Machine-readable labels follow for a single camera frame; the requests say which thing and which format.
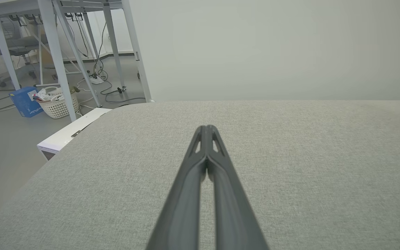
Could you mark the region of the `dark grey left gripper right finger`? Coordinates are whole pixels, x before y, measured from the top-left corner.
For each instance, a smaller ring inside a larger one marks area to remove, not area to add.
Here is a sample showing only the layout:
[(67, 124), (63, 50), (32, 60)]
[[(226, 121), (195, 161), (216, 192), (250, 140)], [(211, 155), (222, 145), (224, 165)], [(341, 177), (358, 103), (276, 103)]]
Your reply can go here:
[(207, 125), (207, 171), (214, 186), (216, 249), (268, 250), (251, 204), (214, 125)]

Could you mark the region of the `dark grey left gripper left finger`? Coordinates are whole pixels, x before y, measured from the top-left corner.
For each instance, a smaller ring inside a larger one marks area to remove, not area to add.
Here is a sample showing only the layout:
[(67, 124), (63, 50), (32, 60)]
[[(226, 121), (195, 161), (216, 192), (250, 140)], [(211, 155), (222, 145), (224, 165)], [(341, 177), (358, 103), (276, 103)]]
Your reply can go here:
[(200, 192), (206, 175), (206, 126), (199, 126), (146, 246), (147, 250), (199, 248)]

